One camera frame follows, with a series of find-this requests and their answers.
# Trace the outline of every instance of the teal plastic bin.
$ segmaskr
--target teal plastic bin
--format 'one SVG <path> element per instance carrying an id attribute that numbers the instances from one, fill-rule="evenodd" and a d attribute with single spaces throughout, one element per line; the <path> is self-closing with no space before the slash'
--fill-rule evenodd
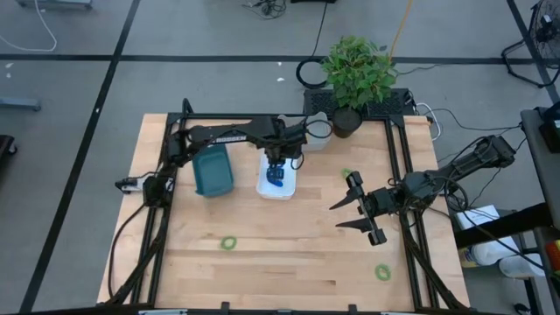
<path id="1" fill-rule="evenodd" d="M 224 144 L 212 145 L 192 159 L 196 193 L 204 197 L 218 197 L 234 189 L 228 150 Z"/>

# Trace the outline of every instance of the concrete floor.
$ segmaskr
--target concrete floor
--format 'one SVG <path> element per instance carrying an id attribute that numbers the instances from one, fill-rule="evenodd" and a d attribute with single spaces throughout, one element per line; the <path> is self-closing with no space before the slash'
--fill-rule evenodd
<path id="1" fill-rule="evenodd" d="M 97 0 L 91 11 L 47 9 L 45 20 L 59 40 L 56 53 L 112 54 L 131 3 Z M 243 3 L 142 0 L 123 53 L 311 53 L 322 3 L 288 4 L 286 14 L 271 21 L 247 12 Z M 516 3 L 528 22 L 534 1 Z M 348 34 L 390 45 L 405 5 L 406 0 L 340 0 L 329 5 L 318 54 L 326 54 L 329 45 Z M 0 3 L 0 34 L 21 46 L 50 45 L 34 10 L 21 9 L 13 1 Z M 414 3 L 395 55 L 499 57 L 501 49 L 520 37 L 505 1 L 423 0 Z M 21 52 L 0 43 L 1 53 Z M 514 56 L 530 57 L 526 48 Z M 37 97 L 44 103 L 38 113 L 0 109 L 0 134 L 15 136 L 20 149 L 0 174 L 0 313 L 17 312 L 21 305 L 108 66 L 106 61 L 0 60 L 0 95 Z M 183 97 L 197 112 L 299 113 L 304 89 L 296 81 L 296 66 L 120 62 L 34 310 L 95 303 L 122 198 L 113 182 L 128 174 L 144 113 L 178 111 Z M 515 69 L 539 78 L 533 65 Z M 312 66 L 304 77 L 322 78 Z M 409 88 L 417 102 L 451 109 L 463 124 L 481 128 L 513 126 L 522 109 L 551 105 L 546 90 L 516 80 L 502 65 L 441 66 L 402 76 L 396 86 Z M 437 117 L 444 128 L 435 143 L 438 157 L 488 134 L 459 128 L 445 112 Z M 523 134 L 512 130 L 506 139 L 517 145 Z M 470 194 L 478 194 L 492 174 L 481 171 L 462 184 Z M 521 209 L 542 200 L 525 146 L 479 203 Z M 465 280 L 472 306 L 481 311 L 513 313 L 512 304 L 527 303 L 522 282 L 504 278 L 496 268 L 466 270 Z M 545 306 L 546 294 L 542 294 Z"/>

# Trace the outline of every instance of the black plant pot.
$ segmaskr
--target black plant pot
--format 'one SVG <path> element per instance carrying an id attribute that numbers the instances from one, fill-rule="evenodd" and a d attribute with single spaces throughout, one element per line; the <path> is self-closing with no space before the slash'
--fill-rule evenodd
<path id="1" fill-rule="evenodd" d="M 332 113 L 332 132 L 336 137 L 348 138 L 361 126 L 362 120 L 361 113 L 353 108 L 336 108 Z"/>

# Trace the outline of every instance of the wooden tabletop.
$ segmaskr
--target wooden tabletop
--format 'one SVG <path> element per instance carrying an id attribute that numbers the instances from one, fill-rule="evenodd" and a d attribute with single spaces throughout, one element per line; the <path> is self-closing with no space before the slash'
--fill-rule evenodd
<path id="1" fill-rule="evenodd" d="M 144 116 L 130 176 L 156 168 L 165 118 Z M 189 125 L 244 122 L 195 120 Z M 436 169 L 425 117 L 405 117 L 405 122 L 414 169 Z M 400 157 L 396 129 L 394 133 Z M 345 196 L 343 168 L 359 171 L 367 191 L 386 186 L 392 178 L 382 122 L 364 122 L 348 139 L 333 136 L 324 150 L 305 153 L 291 200 L 263 199 L 256 192 L 259 150 L 247 143 L 232 143 L 227 152 L 235 189 L 226 196 L 207 199 L 197 195 L 189 164 L 178 173 L 156 307 L 216 309 L 228 301 L 232 309 L 344 311 L 356 304 L 360 311 L 413 311 L 398 219 L 378 217 L 387 242 L 372 247 L 358 230 L 335 227 L 360 218 L 357 202 L 328 210 Z M 399 162 L 403 173 L 402 159 Z M 125 195 L 116 226 L 141 204 L 141 193 Z M 442 200 L 434 207 L 446 211 Z M 116 246 L 114 290 L 137 263 L 147 212 L 125 228 Z M 468 305 L 449 219 L 433 212 L 423 217 L 436 272 L 459 301 Z M 230 235 L 237 238 L 236 247 L 221 249 L 221 239 Z M 390 267 L 389 281 L 376 278 L 378 264 Z M 145 279 L 150 273 L 149 267 Z M 428 305 L 423 273 L 418 275 L 423 303 Z M 143 284 L 141 301 L 146 299 L 149 281 Z M 108 299 L 107 271 L 98 299 Z"/>

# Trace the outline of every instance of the black tray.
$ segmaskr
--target black tray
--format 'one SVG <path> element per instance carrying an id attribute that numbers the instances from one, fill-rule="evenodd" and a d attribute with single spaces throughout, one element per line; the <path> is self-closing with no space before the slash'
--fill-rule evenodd
<path id="1" fill-rule="evenodd" d="M 308 89 L 304 92 L 304 115 L 315 115 L 319 111 L 331 118 L 339 104 L 331 89 Z M 389 115 L 414 115 L 414 100 L 407 88 L 392 88 L 391 97 L 383 103 L 369 103 L 362 108 L 364 118 L 379 118 Z"/>

